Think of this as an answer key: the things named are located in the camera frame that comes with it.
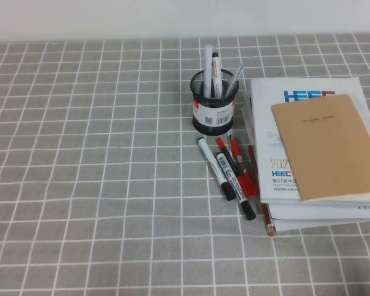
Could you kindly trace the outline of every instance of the marker cap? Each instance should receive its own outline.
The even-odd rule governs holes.
[[[236,193],[229,182],[224,182],[221,184],[222,191],[227,200],[233,200],[236,198]]]
[[[247,220],[251,221],[257,217],[257,214],[255,214],[255,212],[253,211],[248,200],[243,201],[242,203],[240,203],[240,205],[242,207],[242,210],[244,211]]]

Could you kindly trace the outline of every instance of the table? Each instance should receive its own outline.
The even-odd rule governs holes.
[[[205,44],[245,65],[244,150],[251,78],[359,76],[370,108],[370,33],[0,44],[0,296],[370,296],[370,222],[270,238],[223,198],[191,123]]]

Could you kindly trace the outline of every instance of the red pencil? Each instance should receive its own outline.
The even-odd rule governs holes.
[[[252,145],[248,146],[248,151],[249,151],[249,155],[251,157],[253,174],[255,175],[255,182],[256,182],[256,184],[258,186],[258,189],[259,189],[257,160],[255,158],[255,154],[253,153]],[[273,226],[271,225],[271,220],[270,220],[270,216],[269,216],[269,211],[267,209],[267,204],[266,203],[261,203],[261,207],[263,209],[263,214],[265,216],[267,232],[269,233],[269,236],[274,236]]]

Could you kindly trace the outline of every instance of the brown notebook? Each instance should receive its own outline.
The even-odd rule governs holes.
[[[271,109],[304,201],[370,199],[370,136],[348,95]]]

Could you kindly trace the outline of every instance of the pen holder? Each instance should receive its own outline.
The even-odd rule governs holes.
[[[221,69],[223,93],[226,92],[233,74]],[[239,82],[236,82],[234,91],[228,97],[209,99],[204,97],[204,71],[197,72],[191,80],[193,93],[193,126],[197,131],[207,136],[219,136],[231,129],[235,96],[239,91]],[[214,95],[213,83],[211,94]]]

